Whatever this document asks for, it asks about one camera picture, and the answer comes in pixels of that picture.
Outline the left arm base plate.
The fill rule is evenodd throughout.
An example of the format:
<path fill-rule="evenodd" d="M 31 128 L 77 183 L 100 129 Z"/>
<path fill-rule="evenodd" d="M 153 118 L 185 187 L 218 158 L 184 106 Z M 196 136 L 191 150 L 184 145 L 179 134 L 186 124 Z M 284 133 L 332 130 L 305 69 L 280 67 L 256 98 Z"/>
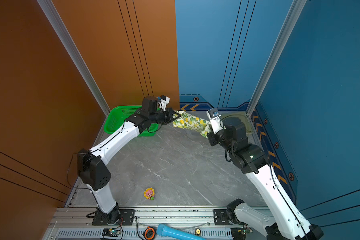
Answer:
<path fill-rule="evenodd" d="M 135 210 L 117 209 L 109 214 L 102 213 L 99 209 L 93 215 L 93 226 L 131 226 L 135 219 Z"/>

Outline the yellow green patterned skirt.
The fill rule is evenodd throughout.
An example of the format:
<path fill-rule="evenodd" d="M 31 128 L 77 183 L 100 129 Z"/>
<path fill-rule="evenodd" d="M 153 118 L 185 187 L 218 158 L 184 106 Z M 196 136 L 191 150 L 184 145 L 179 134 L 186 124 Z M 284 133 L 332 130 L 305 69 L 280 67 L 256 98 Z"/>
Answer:
<path fill-rule="evenodd" d="M 176 113 L 181 116 L 172 122 L 173 127 L 196 131 L 205 138 L 208 137 L 209 133 L 213 132 L 210 121 L 191 115 L 186 111 L 176 111 Z"/>

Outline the orange black tape measure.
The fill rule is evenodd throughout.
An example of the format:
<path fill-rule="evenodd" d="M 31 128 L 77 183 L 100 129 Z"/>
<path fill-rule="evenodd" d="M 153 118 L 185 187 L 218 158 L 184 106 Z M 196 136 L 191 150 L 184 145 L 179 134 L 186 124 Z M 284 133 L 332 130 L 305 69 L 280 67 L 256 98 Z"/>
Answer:
<path fill-rule="evenodd" d="M 154 240 L 156 237 L 156 230 L 153 227 L 147 227 L 144 231 L 145 240 Z"/>

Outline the olive green skirt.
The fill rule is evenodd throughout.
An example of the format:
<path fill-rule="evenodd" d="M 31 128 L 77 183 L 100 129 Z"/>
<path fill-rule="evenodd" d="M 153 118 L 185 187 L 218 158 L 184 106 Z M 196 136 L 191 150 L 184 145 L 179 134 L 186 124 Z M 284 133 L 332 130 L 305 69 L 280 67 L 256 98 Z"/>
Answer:
<path fill-rule="evenodd" d="M 253 134 L 251 121 L 245 112 L 234 112 L 234 113 L 222 114 L 222 120 L 225 118 L 228 118 L 228 117 L 239 118 L 246 127 L 246 135 L 249 136 L 249 135 Z"/>

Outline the blue cylindrical flashlight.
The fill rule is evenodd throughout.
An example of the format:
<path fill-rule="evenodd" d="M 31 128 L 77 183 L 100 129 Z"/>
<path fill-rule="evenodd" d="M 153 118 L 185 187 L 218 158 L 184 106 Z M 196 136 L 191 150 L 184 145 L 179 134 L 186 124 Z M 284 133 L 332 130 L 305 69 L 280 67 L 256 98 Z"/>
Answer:
<path fill-rule="evenodd" d="M 162 237 L 169 237 L 169 238 L 174 238 L 177 240 L 205 240 L 205 238 L 202 238 L 200 236 L 193 235 L 193 234 L 190 234 L 187 232 L 183 232 L 181 230 L 171 228 L 164 224 L 158 225 L 157 234 Z"/>

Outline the left green circuit board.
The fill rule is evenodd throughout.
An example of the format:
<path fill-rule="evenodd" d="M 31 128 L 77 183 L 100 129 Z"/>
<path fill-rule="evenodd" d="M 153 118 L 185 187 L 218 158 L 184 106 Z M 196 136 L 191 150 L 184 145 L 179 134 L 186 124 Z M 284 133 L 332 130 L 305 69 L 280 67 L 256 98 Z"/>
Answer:
<path fill-rule="evenodd" d="M 123 232 L 119 228 L 104 228 L 102 232 L 102 239 L 104 240 L 120 240 Z"/>

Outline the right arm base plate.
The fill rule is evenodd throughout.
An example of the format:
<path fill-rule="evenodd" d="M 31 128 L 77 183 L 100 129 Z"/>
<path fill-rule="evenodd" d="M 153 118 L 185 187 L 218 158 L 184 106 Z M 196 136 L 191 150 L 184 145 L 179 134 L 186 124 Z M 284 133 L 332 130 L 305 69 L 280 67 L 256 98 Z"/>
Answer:
<path fill-rule="evenodd" d="M 214 209 L 213 213 L 214 213 L 215 225 L 217 226 L 236 225 L 239 223 L 232 210 Z"/>

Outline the right green circuit board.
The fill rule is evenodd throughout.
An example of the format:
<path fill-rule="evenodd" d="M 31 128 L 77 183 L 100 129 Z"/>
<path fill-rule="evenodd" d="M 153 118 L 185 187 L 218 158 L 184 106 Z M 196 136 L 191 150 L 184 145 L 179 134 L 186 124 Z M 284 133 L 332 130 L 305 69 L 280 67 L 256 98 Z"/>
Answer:
<path fill-rule="evenodd" d="M 246 235 L 248 235 L 248 234 L 253 233 L 253 230 L 252 230 L 251 228 L 249 228 L 249 227 L 244 227 L 244 228 L 242 228 L 242 229 L 239 229 L 238 232 L 239 232 L 241 235 L 246 236 Z"/>

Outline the green plastic basket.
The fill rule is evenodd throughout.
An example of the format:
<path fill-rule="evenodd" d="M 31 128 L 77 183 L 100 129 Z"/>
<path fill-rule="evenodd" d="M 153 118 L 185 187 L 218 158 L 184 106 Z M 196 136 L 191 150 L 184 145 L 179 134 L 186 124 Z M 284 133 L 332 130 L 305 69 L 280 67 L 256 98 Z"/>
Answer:
<path fill-rule="evenodd" d="M 134 114 L 137 109 L 141 106 L 119 106 L 115 107 L 110 111 L 106 122 L 104 124 L 104 132 L 107 134 L 113 134 L 118 130 L 124 123 L 124 120 L 130 115 Z M 140 137 L 151 137 L 156 134 L 156 131 L 159 129 L 159 124 L 151 124 L 151 126 L 141 133 Z"/>

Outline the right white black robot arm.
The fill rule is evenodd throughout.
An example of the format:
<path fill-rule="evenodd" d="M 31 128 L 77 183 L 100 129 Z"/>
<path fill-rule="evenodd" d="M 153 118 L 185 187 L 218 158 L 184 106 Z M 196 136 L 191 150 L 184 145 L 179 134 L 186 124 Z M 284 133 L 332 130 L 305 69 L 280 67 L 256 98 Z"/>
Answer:
<path fill-rule="evenodd" d="M 236 117 L 210 118 L 212 131 L 207 134 L 212 146 L 225 150 L 232 163 L 253 183 L 272 215 L 267 216 L 237 199 L 227 206 L 233 224 L 244 223 L 268 240 L 319 240 L 324 233 L 300 213 L 276 177 L 263 149 L 248 141 L 245 124 Z"/>

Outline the yellow flower toy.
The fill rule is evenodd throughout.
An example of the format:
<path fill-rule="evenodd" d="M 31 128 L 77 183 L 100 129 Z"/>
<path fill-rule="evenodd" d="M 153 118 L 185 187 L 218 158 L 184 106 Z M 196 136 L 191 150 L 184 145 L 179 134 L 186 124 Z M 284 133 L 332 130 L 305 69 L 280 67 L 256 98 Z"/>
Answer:
<path fill-rule="evenodd" d="M 155 199 L 155 190 L 153 188 L 148 188 L 144 191 L 144 197 L 147 200 L 153 201 Z"/>

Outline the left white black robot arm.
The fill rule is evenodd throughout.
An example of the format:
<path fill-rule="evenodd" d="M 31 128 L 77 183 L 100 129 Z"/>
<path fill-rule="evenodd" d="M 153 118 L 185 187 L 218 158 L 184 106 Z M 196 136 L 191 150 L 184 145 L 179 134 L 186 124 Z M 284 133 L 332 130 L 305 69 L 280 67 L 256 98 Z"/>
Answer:
<path fill-rule="evenodd" d="M 180 118 L 173 108 L 168 108 L 167 96 L 145 97 L 142 106 L 126 118 L 121 127 L 90 150 L 82 149 L 77 153 L 78 175 L 89 188 L 97 203 L 95 215 L 107 225 L 119 223 L 119 205 L 114 199 L 111 188 L 111 172 L 107 165 L 127 143 L 138 137 L 152 124 L 167 125 Z"/>

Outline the green circuit board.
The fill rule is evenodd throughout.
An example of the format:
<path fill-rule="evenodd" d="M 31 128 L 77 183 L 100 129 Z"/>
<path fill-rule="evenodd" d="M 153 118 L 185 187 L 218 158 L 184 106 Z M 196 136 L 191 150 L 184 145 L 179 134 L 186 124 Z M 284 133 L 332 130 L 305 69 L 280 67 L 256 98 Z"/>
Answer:
<path fill-rule="evenodd" d="M 253 230 L 252 230 L 251 228 L 249 228 L 249 227 L 244 227 L 244 228 L 242 228 L 242 229 L 239 229 L 238 232 L 239 232 L 241 235 L 246 236 L 246 235 L 248 235 L 248 234 L 253 233 Z"/>
<path fill-rule="evenodd" d="M 102 232 L 102 239 L 104 240 L 120 240 L 123 232 L 119 228 L 104 228 Z"/>

